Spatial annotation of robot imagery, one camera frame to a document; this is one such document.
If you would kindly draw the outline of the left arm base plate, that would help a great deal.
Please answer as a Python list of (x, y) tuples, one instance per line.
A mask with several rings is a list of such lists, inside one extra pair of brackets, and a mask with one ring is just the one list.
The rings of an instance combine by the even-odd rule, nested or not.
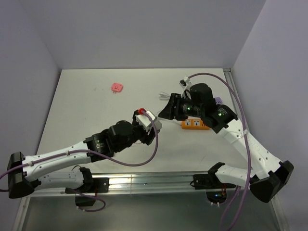
[(76, 180), (73, 187), (65, 188), (65, 194), (73, 194), (70, 188), (81, 193), (107, 193), (109, 189), (109, 178), (93, 178), (92, 183), (84, 183), (83, 178)]

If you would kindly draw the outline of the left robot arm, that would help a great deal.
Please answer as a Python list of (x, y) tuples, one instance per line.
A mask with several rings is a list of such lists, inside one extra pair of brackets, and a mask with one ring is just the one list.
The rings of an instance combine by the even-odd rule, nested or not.
[(150, 145), (158, 142), (161, 122), (151, 111), (135, 111), (132, 122), (118, 121), (110, 128), (87, 137), (77, 144), (39, 155), (11, 154), (5, 176), (8, 179), (6, 192), (10, 199), (22, 198), (34, 191), (49, 188), (70, 188), (89, 192), (94, 180), (89, 169), (61, 173), (60, 170), (80, 164), (94, 163), (108, 159), (123, 166), (124, 162), (115, 160), (114, 154), (131, 147), (135, 142)]

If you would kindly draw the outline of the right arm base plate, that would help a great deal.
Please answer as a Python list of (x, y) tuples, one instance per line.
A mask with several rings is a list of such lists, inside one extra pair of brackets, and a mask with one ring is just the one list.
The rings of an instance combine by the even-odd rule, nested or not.
[(196, 190), (229, 189), (236, 187), (234, 184), (220, 182), (215, 174), (194, 174), (190, 185)]

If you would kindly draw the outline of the orange power strip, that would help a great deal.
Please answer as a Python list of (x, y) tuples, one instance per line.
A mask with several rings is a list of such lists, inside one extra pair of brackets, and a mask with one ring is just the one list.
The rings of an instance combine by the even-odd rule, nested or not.
[(210, 130), (202, 120), (188, 118), (185, 121), (181, 122), (181, 128), (186, 130)]

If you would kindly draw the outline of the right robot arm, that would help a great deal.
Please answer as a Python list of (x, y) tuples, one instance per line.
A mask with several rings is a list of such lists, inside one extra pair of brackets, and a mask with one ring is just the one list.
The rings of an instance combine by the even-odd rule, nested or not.
[(268, 203), (288, 182), (294, 166), (271, 154), (244, 128), (233, 110), (216, 104), (211, 88), (205, 83), (195, 84), (189, 89), (190, 97), (172, 93), (159, 118), (184, 121), (196, 117), (216, 134), (229, 142), (247, 160), (247, 168), (235, 168), (217, 163), (208, 171), (208, 182), (212, 187), (223, 183), (244, 187), (260, 201)]

